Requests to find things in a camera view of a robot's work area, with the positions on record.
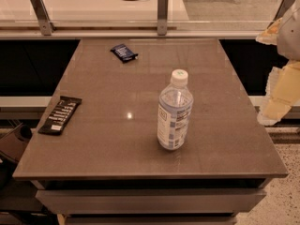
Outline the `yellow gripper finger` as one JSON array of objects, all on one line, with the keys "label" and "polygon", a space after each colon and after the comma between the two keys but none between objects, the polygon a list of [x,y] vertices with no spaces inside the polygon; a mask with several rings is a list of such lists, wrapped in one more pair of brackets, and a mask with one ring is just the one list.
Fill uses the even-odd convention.
[{"label": "yellow gripper finger", "polygon": [[300,62],[290,60],[283,68],[272,67],[257,115],[258,122],[264,126],[273,126],[299,100]]},{"label": "yellow gripper finger", "polygon": [[265,45],[276,45],[278,43],[278,31],[282,19],[275,20],[263,32],[256,36],[256,41]]}]

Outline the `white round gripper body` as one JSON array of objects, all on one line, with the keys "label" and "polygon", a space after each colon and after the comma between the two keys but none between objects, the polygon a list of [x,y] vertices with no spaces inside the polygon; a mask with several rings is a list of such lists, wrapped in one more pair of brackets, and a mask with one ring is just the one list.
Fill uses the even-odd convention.
[{"label": "white round gripper body", "polygon": [[277,52],[290,60],[300,60],[300,0],[284,13],[277,32]]}]

